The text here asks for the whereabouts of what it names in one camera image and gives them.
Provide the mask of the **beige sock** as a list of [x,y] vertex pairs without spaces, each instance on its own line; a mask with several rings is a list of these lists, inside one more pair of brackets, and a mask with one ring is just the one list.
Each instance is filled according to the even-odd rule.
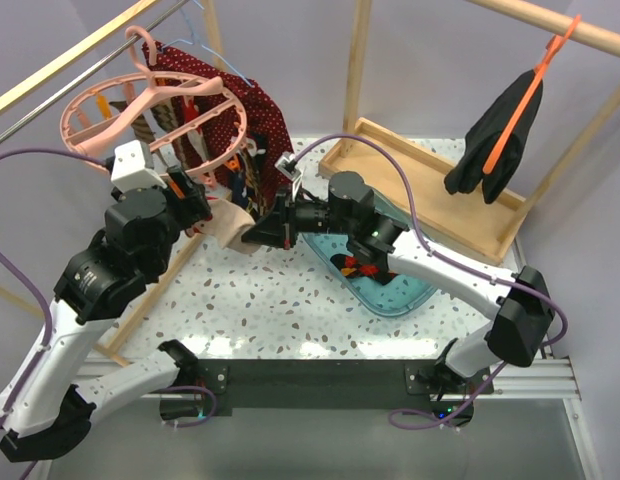
[[241,254],[253,254],[259,245],[246,243],[242,235],[255,225],[255,220],[245,210],[224,199],[209,201],[212,218],[200,226],[203,234],[214,237],[220,248],[231,249]]

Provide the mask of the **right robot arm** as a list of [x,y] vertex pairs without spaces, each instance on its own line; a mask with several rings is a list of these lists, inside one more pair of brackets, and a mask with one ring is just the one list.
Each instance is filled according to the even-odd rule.
[[300,233],[344,235],[347,250],[360,264],[424,280],[487,319],[466,338],[451,341],[439,356],[435,379],[449,393],[459,392],[498,361],[530,366],[555,316],[541,272],[529,266],[513,272],[426,243],[419,231],[382,214],[374,190],[354,172],[334,175],[324,201],[296,199],[291,189],[280,189],[273,208],[241,239],[289,249]]

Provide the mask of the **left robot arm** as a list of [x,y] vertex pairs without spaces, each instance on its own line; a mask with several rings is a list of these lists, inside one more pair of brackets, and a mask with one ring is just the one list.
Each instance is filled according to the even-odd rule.
[[60,458],[113,411],[153,391],[190,390],[198,359],[177,340],[145,359],[88,381],[76,378],[99,338],[168,269],[172,246],[211,216],[204,189],[185,171],[166,185],[121,188],[104,226],[74,255],[54,287],[37,343],[0,393],[0,450],[12,463]]

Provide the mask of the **red black argyle sock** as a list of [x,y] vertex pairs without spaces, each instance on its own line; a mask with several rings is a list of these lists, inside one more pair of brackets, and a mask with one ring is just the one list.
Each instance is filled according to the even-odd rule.
[[341,275],[349,280],[368,278],[380,285],[387,285],[397,277],[394,272],[381,270],[372,264],[362,264],[351,255],[334,254],[330,257],[330,262]]

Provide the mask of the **pink round sock hanger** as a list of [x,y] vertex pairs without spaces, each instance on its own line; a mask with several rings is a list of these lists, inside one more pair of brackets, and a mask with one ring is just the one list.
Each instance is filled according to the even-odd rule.
[[[193,100],[197,97],[210,96],[222,96],[224,101],[210,110],[197,113],[193,119],[153,141],[149,145],[149,150],[154,152],[160,147],[188,135],[229,109],[234,110],[238,119],[235,139],[216,158],[206,160],[201,165],[189,169],[187,174],[192,178],[197,178],[212,173],[246,145],[248,122],[245,107],[239,98],[224,86],[221,77],[216,76],[207,79],[188,73],[154,71],[139,60],[134,46],[128,47],[128,53],[132,64],[137,69],[135,73],[100,82],[79,94],[65,108],[60,121],[60,133],[64,144],[70,151],[91,157],[101,156],[115,146],[116,141],[132,126],[137,117],[151,108],[173,98]],[[146,82],[146,87],[133,98],[124,111],[97,124],[85,124],[83,129],[78,132],[73,133],[71,131],[71,117],[79,113],[80,106],[85,100],[115,86],[123,86],[142,80]]]

